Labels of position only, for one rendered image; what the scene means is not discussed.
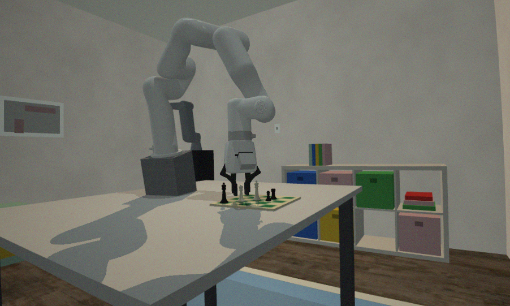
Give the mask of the green and cream chessboard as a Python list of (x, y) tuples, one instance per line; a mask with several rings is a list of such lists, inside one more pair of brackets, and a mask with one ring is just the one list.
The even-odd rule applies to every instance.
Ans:
[(245, 202), (238, 202), (239, 196), (232, 197), (227, 199), (228, 203), (221, 204), (220, 201), (211, 203), (210, 206), (222, 206), (222, 207), (229, 207), (229, 208), (242, 208), (242, 209), (255, 209), (255, 210), (268, 210), (268, 211), (275, 211), (278, 210), (290, 203), (293, 203), (301, 197), (295, 197), (295, 196), (275, 196), (276, 199), (271, 201), (266, 201), (267, 195), (259, 195), (260, 201), (254, 201), (255, 195), (249, 194), (243, 195), (243, 199)]

